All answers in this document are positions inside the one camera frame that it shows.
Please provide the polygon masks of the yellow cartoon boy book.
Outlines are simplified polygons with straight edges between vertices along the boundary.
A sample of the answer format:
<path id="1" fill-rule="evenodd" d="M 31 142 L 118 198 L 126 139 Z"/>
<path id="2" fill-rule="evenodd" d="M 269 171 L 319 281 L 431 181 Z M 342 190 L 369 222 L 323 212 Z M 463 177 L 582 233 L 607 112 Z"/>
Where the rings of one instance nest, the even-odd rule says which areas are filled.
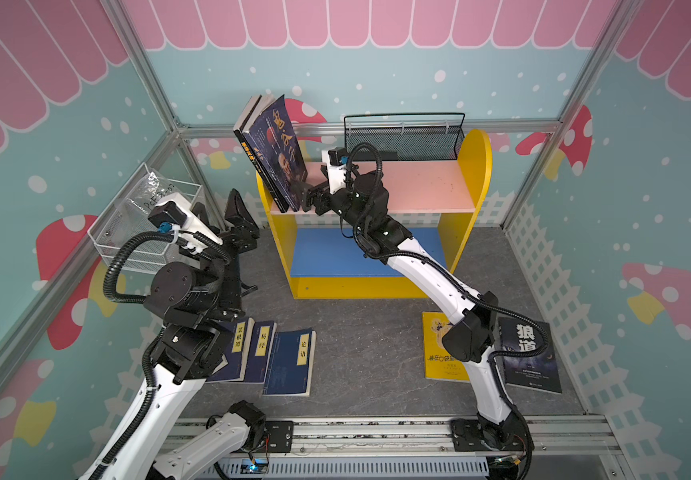
<path id="1" fill-rule="evenodd" d="M 469 383 L 469 376 L 461 361 L 453 358 L 443 347 L 443 336 L 451 323 L 443 313 L 423 312 L 423 365 L 429 380 Z"/>

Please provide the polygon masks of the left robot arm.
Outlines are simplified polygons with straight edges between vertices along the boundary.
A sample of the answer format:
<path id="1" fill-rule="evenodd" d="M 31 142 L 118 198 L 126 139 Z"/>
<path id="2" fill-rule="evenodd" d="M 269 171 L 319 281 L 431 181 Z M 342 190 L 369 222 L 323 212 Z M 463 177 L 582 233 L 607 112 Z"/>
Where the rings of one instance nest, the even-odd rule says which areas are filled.
<path id="1" fill-rule="evenodd" d="M 161 452 L 182 412 L 224 366 L 235 338 L 230 325 L 247 317 L 242 299 L 251 288 L 241 280 L 239 257 L 257 248 L 260 228 L 237 190 L 226 219 L 230 228 L 219 230 L 202 204 L 167 195 L 149 215 L 154 230 L 131 237 L 109 264 L 105 298 L 141 305 L 163 327 L 143 350 L 144 380 L 133 403 L 84 478 L 194 479 L 231 453 L 251 455 L 264 446 L 265 414 L 240 401 L 184 446 Z M 161 267 L 147 295 L 119 292 L 126 263 L 150 242 L 176 246 L 187 259 Z"/>

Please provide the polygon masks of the purple old man book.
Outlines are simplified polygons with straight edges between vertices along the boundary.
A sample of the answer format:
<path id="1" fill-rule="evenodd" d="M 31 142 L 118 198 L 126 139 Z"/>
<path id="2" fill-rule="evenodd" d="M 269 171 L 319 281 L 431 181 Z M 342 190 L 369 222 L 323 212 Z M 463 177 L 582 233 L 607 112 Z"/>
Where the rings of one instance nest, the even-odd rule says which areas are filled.
<path id="1" fill-rule="evenodd" d="M 250 126 L 249 134 L 259 162 L 289 203 L 287 211 L 299 211 L 299 199 L 293 194 L 291 183 L 293 180 L 305 182 L 308 170 L 285 96 L 275 98 L 262 109 Z"/>

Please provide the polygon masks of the black Murphy's law book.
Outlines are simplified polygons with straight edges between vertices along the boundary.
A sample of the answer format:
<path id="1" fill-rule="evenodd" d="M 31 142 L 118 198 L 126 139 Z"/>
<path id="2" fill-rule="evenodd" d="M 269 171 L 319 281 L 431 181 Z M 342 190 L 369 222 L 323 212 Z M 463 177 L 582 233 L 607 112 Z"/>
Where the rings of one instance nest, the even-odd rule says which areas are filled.
<path id="1" fill-rule="evenodd" d="M 266 168 L 261 164 L 261 162 L 259 162 L 258 152 L 255 150 L 255 148 L 253 148 L 253 146 L 251 146 L 251 137 L 249 134 L 250 126 L 262 112 L 262 109 L 268 106 L 270 102 L 274 100 L 275 97 L 271 94 L 252 96 L 244 107 L 239 119 L 235 123 L 233 132 L 241 145 L 241 148 L 243 148 L 245 154 L 247 154 L 249 160 L 251 161 L 251 164 L 253 164 L 253 166 L 256 168 L 257 174 L 259 174 L 261 180 L 263 180 L 263 184 L 265 185 L 267 192 L 271 194 L 275 204 L 277 205 L 277 208 L 279 208 L 282 213 L 285 213 L 290 207 L 289 203 L 283 194 L 281 194 L 279 188 L 277 188 L 273 180 L 271 180 Z"/>

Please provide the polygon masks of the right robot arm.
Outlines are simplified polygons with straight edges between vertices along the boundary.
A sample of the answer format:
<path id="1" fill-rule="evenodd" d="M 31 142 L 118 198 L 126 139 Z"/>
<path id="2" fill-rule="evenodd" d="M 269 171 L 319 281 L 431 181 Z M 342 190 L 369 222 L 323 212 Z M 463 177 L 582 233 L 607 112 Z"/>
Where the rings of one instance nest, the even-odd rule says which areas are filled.
<path id="1" fill-rule="evenodd" d="M 295 181 L 293 192 L 301 196 L 302 209 L 319 215 L 335 212 L 351 226 L 351 236 L 365 257 L 377 260 L 411 280 L 447 317 L 451 327 L 441 344 L 455 360 L 461 361 L 477 400 L 479 438 L 491 449 L 504 450 L 515 440 L 523 448 L 527 422 L 505 391 L 497 369 L 493 328 L 497 297 L 481 294 L 459 282 L 447 268 L 433 260 L 419 240 L 387 212 L 389 191 L 381 174 L 369 172 L 332 193 L 327 181 L 317 186 Z"/>

